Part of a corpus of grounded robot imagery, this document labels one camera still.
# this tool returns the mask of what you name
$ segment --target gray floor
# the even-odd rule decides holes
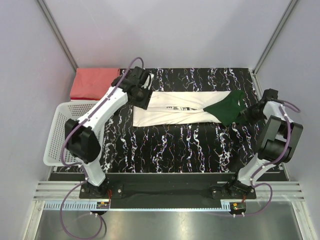
[[[248,203],[248,212],[261,206]],[[63,212],[69,231],[80,238],[92,236],[100,223],[83,211]],[[103,215],[107,233],[103,240],[302,240],[293,208],[288,202],[272,202],[261,214],[221,217],[207,212],[114,212]],[[69,240],[62,230],[59,212],[45,210],[36,240]]]

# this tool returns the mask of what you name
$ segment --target gray wall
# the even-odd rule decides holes
[[[279,90],[279,98],[298,105],[292,118],[304,130],[294,157],[287,164],[302,191],[320,236],[320,1],[298,3],[283,32],[258,72],[263,89]]]
[[[0,238],[19,240],[39,180],[57,105],[74,71],[35,0],[0,7]]]
[[[253,68],[290,0],[46,2],[81,68]]]

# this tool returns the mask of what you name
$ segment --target folded red cloth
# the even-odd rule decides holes
[[[119,68],[78,68],[70,98],[72,100],[100,100],[119,75]]]

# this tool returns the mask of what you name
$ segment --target white laundry basket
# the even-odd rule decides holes
[[[98,101],[94,100],[77,100],[61,103],[55,110],[48,141],[46,143],[43,162],[47,166],[62,167],[61,163],[61,148],[65,142],[65,123],[68,119],[78,119],[86,114]],[[97,139],[102,147],[104,140],[104,126],[99,132]],[[67,164],[77,162],[76,158],[65,149],[64,161]]]

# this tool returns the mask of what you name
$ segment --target black marble table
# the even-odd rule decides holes
[[[154,91],[243,90],[247,107],[258,101],[247,68],[158,68],[149,71],[155,76]],[[263,124],[133,127],[133,107],[126,104],[105,124],[100,163],[105,173],[234,172],[254,156]],[[59,167],[57,170],[78,171],[80,168],[77,167]]]

